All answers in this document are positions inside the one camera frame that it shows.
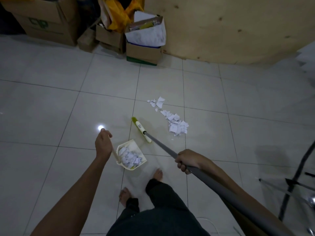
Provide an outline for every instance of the dark shirt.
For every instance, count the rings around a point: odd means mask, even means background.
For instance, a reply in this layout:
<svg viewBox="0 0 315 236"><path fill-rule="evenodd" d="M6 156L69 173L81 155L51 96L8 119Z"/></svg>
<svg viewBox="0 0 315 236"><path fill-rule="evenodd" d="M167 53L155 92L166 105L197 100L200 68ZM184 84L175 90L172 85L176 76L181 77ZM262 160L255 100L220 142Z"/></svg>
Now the dark shirt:
<svg viewBox="0 0 315 236"><path fill-rule="evenodd" d="M166 207L145 210L128 219L116 221L106 236L127 235L210 236L191 212Z"/></svg>

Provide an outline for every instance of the pants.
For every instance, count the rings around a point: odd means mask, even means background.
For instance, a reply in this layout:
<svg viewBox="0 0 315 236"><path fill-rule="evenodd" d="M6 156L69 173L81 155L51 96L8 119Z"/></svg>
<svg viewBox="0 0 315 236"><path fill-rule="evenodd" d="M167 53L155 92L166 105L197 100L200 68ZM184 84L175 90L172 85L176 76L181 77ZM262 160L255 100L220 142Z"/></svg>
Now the pants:
<svg viewBox="0 0 315 236"><path fill-rule="evenodd" d="M175 193L171 186L156 179L149 180L146 186L146 193L151 199L154 207L170 207L178 210L188 210L185 203ZM139 202L137 198L129 198L126 208L122 211L116 222L132 217L139 213Z"/></svg>

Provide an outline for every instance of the green logo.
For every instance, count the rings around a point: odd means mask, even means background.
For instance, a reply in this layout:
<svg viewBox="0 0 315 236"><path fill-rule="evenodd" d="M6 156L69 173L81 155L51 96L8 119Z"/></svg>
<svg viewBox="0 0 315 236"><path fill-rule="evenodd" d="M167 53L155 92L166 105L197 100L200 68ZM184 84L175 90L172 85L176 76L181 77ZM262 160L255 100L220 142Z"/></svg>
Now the green logo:
<svg viewBox="0 0 315 236"><path fill-rule="evenodd" d="M48 27L48 22L44 20L38 20L35 18L28 18L33 25L39 25L42 29L46 29Z"/></svg>

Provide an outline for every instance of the green stripe on box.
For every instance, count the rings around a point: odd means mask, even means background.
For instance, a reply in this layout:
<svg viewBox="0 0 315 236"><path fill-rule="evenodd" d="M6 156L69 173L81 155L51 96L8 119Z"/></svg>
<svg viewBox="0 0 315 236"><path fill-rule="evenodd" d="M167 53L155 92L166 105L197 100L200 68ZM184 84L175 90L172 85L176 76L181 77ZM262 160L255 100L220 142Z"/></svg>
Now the green stripe on box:
<svg viewBox="0 0 315 236"><path fill-rule="evenodd" d="M127 56L127 61L133 62L133 63L148 64L148 65L157 66L157 64L153 64L153 63L144 61L144 60L142 60L142 59L136 59L136 58L133 58L133 57L130 57L130 56Z"/></svg>

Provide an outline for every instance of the hand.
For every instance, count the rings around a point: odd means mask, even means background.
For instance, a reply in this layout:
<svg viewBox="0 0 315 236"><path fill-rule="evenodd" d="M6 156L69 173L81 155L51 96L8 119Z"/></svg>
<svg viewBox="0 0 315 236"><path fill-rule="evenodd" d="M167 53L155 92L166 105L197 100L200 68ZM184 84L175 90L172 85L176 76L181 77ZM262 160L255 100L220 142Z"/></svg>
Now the hand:
<svg viewBox="0 0 315 236"><path fill-rule="evenodd" d="M96 140L95 140L95 149L96 149L96 156L97 157L104 157L109 159L111 156L113 145L110 138L113 135L106 131L104 128L100 130Z"/></svg>
<svg viewBox="0 0 315 236"><path fill-rule="evenodd" d="M175 159L175 162L177 163L177 167L188 175L191 172L186 168L186 166L201 168L203 162L207 160L209 159L205 156L190 149L186 149L178 153L178 157Z"/></svg>

